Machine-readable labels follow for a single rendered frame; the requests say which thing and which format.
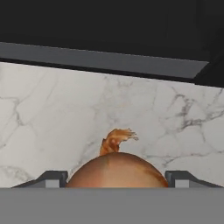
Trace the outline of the black cupboard run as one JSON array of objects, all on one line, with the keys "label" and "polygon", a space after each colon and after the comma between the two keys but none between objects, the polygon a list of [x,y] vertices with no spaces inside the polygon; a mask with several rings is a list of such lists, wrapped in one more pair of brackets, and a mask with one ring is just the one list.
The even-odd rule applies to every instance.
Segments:
[{"label": "black cupboard run", "polygon": [[224,0],[0,0],[0,61],[224,88]]}]

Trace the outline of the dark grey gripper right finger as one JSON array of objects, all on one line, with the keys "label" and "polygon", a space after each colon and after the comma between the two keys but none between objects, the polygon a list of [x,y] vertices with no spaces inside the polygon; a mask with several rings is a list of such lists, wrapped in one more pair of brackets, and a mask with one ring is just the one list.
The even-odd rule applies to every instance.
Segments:
[{"label": "dark grey gripper right finger", "polygon": [[221,188],[205,180],[201,180],[193,176],[189,171],[166,171],[164,176],[168,182],[168,186],[172,188],[195,188],[195,187],[215,187]]}]

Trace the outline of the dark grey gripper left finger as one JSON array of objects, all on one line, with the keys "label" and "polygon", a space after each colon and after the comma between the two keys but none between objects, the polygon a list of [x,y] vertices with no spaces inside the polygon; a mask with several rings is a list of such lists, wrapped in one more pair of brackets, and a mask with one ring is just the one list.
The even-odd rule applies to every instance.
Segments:
[{"label": "dark grey gripper left finger", "polygon": [[67,177],[67,171],[45,171],[38,178],[15,185],[15,188],[63,188],[67,184]]}]

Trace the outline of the brown onion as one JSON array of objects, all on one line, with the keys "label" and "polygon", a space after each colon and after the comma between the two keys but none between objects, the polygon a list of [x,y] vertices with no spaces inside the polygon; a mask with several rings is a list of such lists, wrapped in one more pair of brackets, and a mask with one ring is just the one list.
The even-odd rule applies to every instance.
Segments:
[{"label": "brown onion", "polygon": [[129,139],[138,139],[131,129],[110,131],[102,139],[100,155],[85,163],[66,187],[167,187],[167,180],[155,166],[138,156],[119,151],[120,143]]}]

